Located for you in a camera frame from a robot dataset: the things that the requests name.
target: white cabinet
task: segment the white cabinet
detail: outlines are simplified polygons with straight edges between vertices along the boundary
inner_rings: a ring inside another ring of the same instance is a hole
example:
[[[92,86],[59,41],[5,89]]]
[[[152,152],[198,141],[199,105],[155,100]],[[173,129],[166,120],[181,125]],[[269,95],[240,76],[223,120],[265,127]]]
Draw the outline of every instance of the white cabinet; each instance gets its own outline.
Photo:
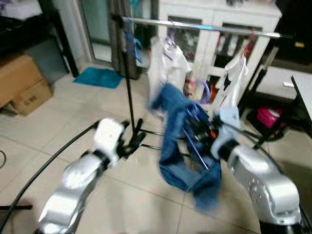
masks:
[[[281,13],[275,5],[250,0],[241,7],[227,6],[225,0],[160,0],[159,19],[206,24],[216,27],[243,28],[273,32]],[[158,34],[166,36],[167,29],[159,27]],[[214,31],[176,30],[175,42],[181,47],[190,63],[203,62],[203,79],[214,85],[225,73],[224,66],[250,40],[248,36],[237,36]],[[253,36],[253,46],[247,56],[248,74],[240,90],[240,97],[247,87],[268,45],[269,38]]]

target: blue mat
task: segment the blue mat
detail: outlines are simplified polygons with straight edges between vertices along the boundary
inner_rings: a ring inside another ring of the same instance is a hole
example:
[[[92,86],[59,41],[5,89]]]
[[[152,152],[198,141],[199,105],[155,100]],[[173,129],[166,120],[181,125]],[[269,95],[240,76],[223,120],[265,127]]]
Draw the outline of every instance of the blue mat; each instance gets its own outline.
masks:
[[[115,71],[88,67],[74,80],[74,83],[115,89],[122,79],[123,77]]]

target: white cloth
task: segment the white cloth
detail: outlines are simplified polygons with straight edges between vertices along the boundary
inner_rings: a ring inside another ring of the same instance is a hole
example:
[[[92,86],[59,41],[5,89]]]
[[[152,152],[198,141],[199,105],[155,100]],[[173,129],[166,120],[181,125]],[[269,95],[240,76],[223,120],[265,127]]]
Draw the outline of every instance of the white cloth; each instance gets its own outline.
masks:
[[[226,74],[223,78],[220,78],[216,84],[216,88],[219,89],[219,91],[216,94],[211,106],[211,110],[213,112],[218,111],[220,108],[237,106],[240,84],[244,76],[248,73],[246,58],[241,56],[241,53],[237,53],[237,55],[224,67],[224,69]],[[226,76],[228,76],[231,84],[224,90],[224,81]]]
[[[178,46],[170,46],[158,36],[151,38],[151,45],[151,63],[147,72],[150,84],[149,103],[155,100],[166,82],[183,92],[186,74],[191,71]]]

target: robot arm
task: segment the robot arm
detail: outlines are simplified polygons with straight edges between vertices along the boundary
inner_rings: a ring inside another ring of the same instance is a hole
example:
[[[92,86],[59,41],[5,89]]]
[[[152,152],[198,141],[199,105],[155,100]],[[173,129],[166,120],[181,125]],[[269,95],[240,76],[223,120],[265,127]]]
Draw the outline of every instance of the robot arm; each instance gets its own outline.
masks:
[[[239,127],[237,108],[220,110],[219,114],[222,122]],[[211,152],[214,157],[227,162],[230,172],[248,191],[261,233],[301,233],[298,190],[269,158],[239,145],[236,132],[224,124],[219,125],[219,135]]]
[[[85,201],[108,167],[115,167],[121,157],[127,158],[140,145],[145,133],[138,134],[142,121],[127,146],[121,138],[129,122],[122,124],[103,119],[97,128],[94,141],[96,150],[84,153],[63,172],[62,186],[57,188],[44,206],[36,233],[75,233]]]

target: blue jeans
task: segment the blue jeans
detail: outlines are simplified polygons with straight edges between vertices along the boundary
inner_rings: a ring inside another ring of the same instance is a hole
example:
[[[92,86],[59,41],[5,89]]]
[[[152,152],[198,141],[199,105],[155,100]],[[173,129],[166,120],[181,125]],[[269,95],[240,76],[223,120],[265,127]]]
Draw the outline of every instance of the blue jeans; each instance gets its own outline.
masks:
[[[208,211],[217,205],[217,195],[221,183],[220,162],[203,152],[203,143],[195,144],[202,158],[209,166],[206,170],[198,164],[196,171],[191,170],[180,155],[177,141],[183,129],[194,136],[190,122],[187,120],[187,108],[196,105],[174,86],[165,84],[151,109],[161,109],[166,113],[167,125],[163,138],[163,150],[159,160],[160,172],[165,181],[185,192],[191,192],[195,206],[200,211]],[[191,157],[198,159],[189,142],[187,144]]]

